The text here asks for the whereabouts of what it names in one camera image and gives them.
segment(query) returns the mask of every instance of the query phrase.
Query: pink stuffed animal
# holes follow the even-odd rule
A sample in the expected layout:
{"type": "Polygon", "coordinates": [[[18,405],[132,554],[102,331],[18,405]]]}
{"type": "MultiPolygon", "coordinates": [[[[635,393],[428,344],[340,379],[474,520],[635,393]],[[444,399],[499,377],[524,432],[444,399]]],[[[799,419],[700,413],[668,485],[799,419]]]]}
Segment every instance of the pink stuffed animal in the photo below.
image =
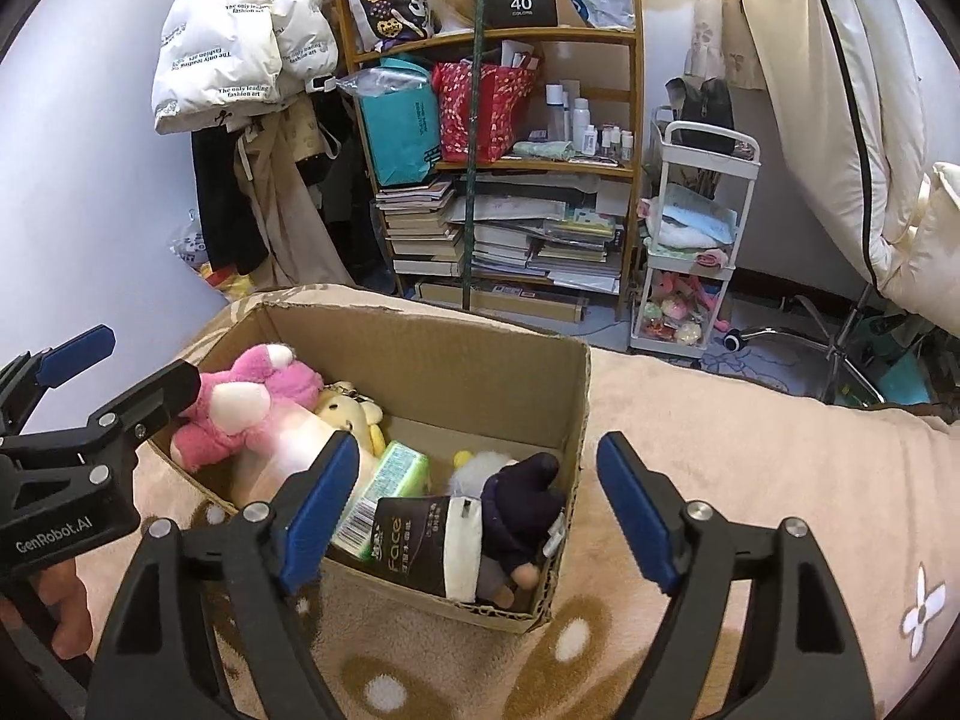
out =
{"type": "Polygon", "coordinates": [[[181,416],[189,423],[174,433],[170,457],[195,473],[250,447],[270,454],[271,416],[284,402],[317,405],[323,379],[289,346],[262,343],[245,351],[230,370],[200,375],[197,402],[181,416]]]}

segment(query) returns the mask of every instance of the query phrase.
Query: backpack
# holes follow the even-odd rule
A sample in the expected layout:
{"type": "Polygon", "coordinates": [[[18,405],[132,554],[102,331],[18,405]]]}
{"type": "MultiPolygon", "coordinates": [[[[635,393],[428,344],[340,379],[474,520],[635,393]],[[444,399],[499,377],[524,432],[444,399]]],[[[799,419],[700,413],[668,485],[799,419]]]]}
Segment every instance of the backpack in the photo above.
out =
{"type": "MultiPolygon", "coordinates": [[[[733,103],[730,89],[723,79],[706,80],[699,89],[684,79],[673,79],[667,81],[666,91],[673,108],[674,121],[682,119],[685,122],[700,122],[733,129],[733,103]]],[[[736,146],[733,138],[690,130],[678,133],[677,143],[726,155],[733,153],[736,146]]]]}

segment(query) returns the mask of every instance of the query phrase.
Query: office chair base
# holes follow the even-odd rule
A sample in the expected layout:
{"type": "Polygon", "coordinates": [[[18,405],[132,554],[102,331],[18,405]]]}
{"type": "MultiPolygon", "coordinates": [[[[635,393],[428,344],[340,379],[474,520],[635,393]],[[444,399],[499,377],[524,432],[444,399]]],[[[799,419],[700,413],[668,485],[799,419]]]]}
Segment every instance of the office chair base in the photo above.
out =
{"type": "Polygon", "coordinates": [[[843,325],[836,333],[830,333],[827,330],[827,324],[816,307],[803,295],[798,295],[798,302],[805,307],[813,316],[815,322],[823,332],[824,339],[813,338],[806,333],[800,333],[789,327],[752,327],[748,330],[731,330],[724,336],[723,343],[728,351],[740,351],[747,343],[755,341],[757,338],[788,338],[791,343],[798,343],[820,352],[827,358],[827,381],[821,392],[820,399],[824,403],[835,403],[840,386],[840,376],[842,373],[850,376],[859,386],[862,386],[870,398],[877,403],[886,403],[886,398],[877,387],[872,384],[866,372],[847,356],[848,345],[850,344],[853,329],[860,321],[863,309],[870,299],[872,287],[867,285],[862,295],[856,301],[856,305],[844,319],[843,325]]]}

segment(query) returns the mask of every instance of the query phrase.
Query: teal shopping bag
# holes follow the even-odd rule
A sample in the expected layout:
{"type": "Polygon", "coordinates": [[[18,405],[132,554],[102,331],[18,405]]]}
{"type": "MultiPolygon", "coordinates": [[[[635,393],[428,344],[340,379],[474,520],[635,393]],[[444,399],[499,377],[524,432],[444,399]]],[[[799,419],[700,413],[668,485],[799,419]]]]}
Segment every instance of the teal shopping bag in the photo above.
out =
{"type": "Polygon", "coordinates": [[[419,183],[440,159],[440,108],[430,88],[430,74],[402,59],[384,59],[383,67],[424,75],[421,89],[378,98],[360,98],[373,170],[380,186],[419,183]]]}

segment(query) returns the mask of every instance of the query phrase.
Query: red gift bag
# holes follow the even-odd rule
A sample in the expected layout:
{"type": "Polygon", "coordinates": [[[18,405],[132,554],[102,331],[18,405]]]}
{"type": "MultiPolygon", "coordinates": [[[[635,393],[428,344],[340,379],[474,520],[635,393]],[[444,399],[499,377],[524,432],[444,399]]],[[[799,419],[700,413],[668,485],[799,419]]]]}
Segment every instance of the red gift bag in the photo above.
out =
{"type": "MultiPolygon", "coordinates": [[[[467,162],[470,121],[470,67],[439,64],[433,89],[440,100],[440,151],[446,162],[467,162]]],[[[480,115],[477,122],[477,162],[496,162],[517,141],[515,116],[534,89],[536,73],[522,68],[484,65],[480,73],[480,115]]]]}

